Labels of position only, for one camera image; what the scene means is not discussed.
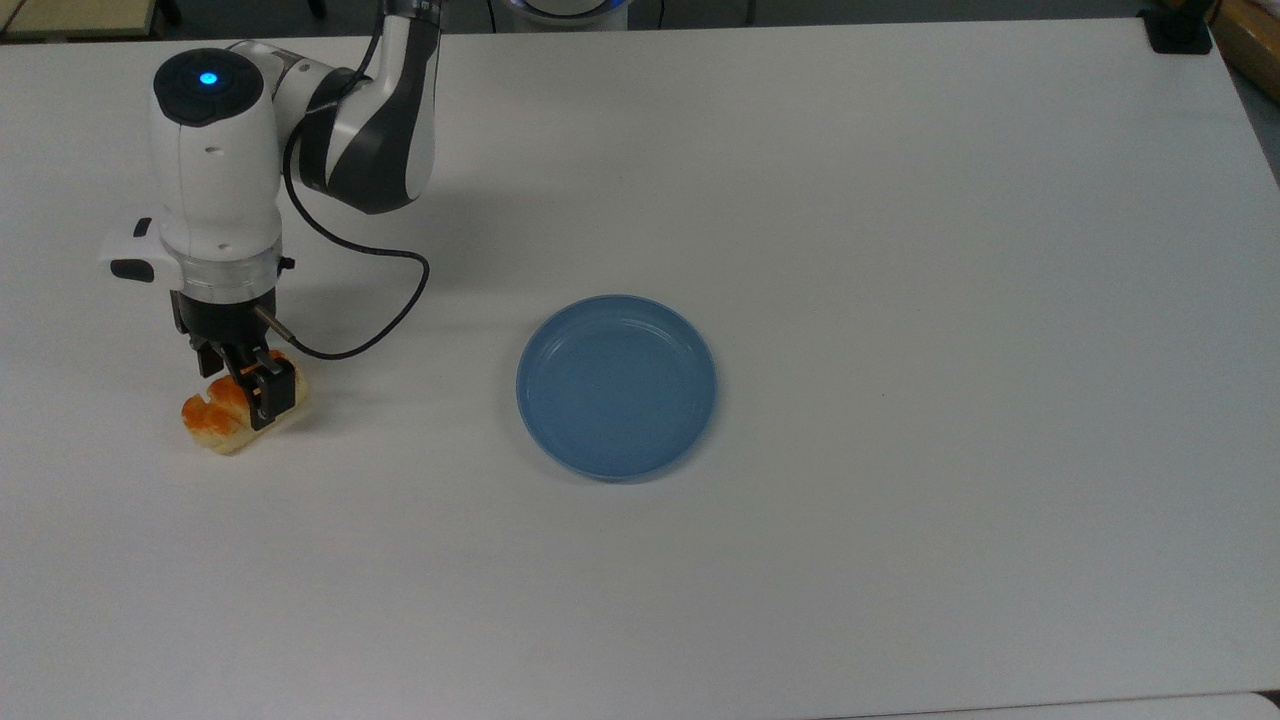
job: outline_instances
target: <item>white table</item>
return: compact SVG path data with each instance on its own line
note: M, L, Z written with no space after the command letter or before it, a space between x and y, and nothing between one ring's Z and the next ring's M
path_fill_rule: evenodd
M1225 694L893 717L895 720L1276 720L1280 717L1280 708L1256 694Z
M353 64L360 38L288 41ZM104 277L188 45L4 47L0 714L831 717L1280 687L1280 195L1221 60L1137 20L447 37L421 307L234 459ZM349 347L412 266L285 213ZM515 407L558 307L719 364L614 487Z

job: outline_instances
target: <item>bread roll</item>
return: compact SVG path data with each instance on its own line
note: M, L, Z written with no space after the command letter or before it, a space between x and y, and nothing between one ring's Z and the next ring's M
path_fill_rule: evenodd
M271 357L288 360L279 350L271 351ZM293 407L280 413L275 420L255 430L248 418L248 400L230 375L223 375L209 383L209 400L198 395L187 398L182 405L182 424L187 427L191 438L197 445L221 455L230 455L253 442L260 434L276 427L292 415L307 397L307 382L302 370L293 365L294 402Z

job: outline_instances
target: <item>black cable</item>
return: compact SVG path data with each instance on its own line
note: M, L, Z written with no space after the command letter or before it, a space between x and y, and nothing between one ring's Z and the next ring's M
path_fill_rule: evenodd
M342 102L342 100L344 100L347 95L351 95L351 92L356 88L356 85L365 76L365 70L369 69L369 63L374 58L374 50L378 47L378 40L381 37L381 31L383 31L383 10L381 6L379 6L378 24L374 27L374 33L369 38L369 47L365 50L365 56L364 59L361 59L360 67L356 68L356 72L352 73L349 78L347 78L347 83L343 85L342 90L338 92L338 96L332 102L325 102L323 105L310 108L307 109L305 115L311 115L314 113L319 113L320 110L333 108L339 102ZM422 291L426 288L426 281L428 278L431 277L431 264L426 261L426 258L419 255L417 252L411 252L408 250L387 250L383 247L369 247L366 245L358 245L351 242L349 240L343 240L332 231L329 231L329 228L321 225L319 220L312 218L311 213L307 213L307 209L302 206L302 201L298 200L298 192L293 187L293 150L294 147L297 147L298 138L301 137L302 137L302 122L298 122L298 124L293 127L293 132L289 133L289 140L284 143L284 168L283 168L284 190L289 195L289 201L293 202L293 208L298 211L298 215L301 215L302 219L306 220L308 225L311 225L311 229L316 231L325 240L333 242L338 247L351 250L352 252L360 252L362 255L375 255L378 258L404 258L408 260L415 260L422 265L422 277L417 281L417 287L413 290L413 295L408 299L408 302L404 304L404 307L402 307L401 311L397 313L394 318L392 318L392 322L387 323L387 327L379 331L378 334L369 338L362 345L353 347L352 350L347 350L346 352L321 352L319 350L308 347L306 343L300 341L292 332L289 332L289 329L285 328L274 315L268 313L265 309L260 309L259 315L264 320L266 320L266 323L271 327L271 329L279 333L280 337L283 337L289 345L297 347L298 351L303 352L305 355L310 355L311 357L316 357L319 360L346 360L347 357L353 357L356 355L360 355L361 352L378 345L379 341L390 334L390 332L396 329L396 325L398 325L401 320L403 320L404 316L408 315L410 310L413 309L413 305L417 304L419 297L422 296Z
M415 260L422 265L422 277L419 278L417 287L413 288L413 295L408 299L408 302L406 302L404 306L401 307L401 311L397 313L396 316L392 318L392 322L387 323L387 327L379 331L378 334L369 338L362 345L353 347L352 350L347 350L346 352L321 352L319 350L315 350L305 345L302 341L294 337L293 333L288 332L283 325L279 325L279 322L276 322L273 325L273 329L280 333L280 337L283 337L289 345L297 347L306 355L310 355L320 360L346 360L347 357L353 357L356 355L360 355L361 352L378 345L380 340L390 334L390 332L396 329L396 325L398 325L401 320L403 320L404 316L408 315L410 310L413 309L413 305L417 304L417 299L422 296L422 291L426 288L426 281L428 278L431 277L431 264L426 261L426 258L408 250L388 250L383 247L369 247L367 245L358 245L351 242L349 240L343 240L337 234L334 234L333 232L330 232L324 225L321 225L315 218L311 217L311 213L307 213L307 209L302 206L302 201L298 200L297 190L294 190L293 187L293 168L292 168L293 149L297 146L298 137L301 137L302 135L301 128L302 128L301 123L297 127L294 127L293 132L289 133L288 142L284 143L284 191L288 192L289 200L293 202L293 208L298 211L298 215L302 215L302 219L306 220L308 225L311 225L311 229L316 231L317 233L324 236L325 240L337 245L338 247L351 250L352 252L360 252L362 255L375 255L378 258L404 258L408 260Z

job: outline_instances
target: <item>robotic arm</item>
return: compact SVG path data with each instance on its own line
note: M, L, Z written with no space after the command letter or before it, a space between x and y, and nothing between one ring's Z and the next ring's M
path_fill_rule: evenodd
M284 163L369 214L407 205L431 173L440 3L381 0L379 18L372 79L243 41L180 53L152 82L161 206L131 211L102 261L119 278L170 291L201 374L229 370L253 429L294 405L293 366L266 342L269 327L280 329L276 278L293 266L276 208Z

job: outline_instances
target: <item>plastic plate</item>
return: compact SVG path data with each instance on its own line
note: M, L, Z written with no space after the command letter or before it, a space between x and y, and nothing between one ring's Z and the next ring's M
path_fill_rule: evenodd
M548 455L593 478L628 480L698 443L716 406L716 366L671 309L607 295L564 307L534 333L516 393Z

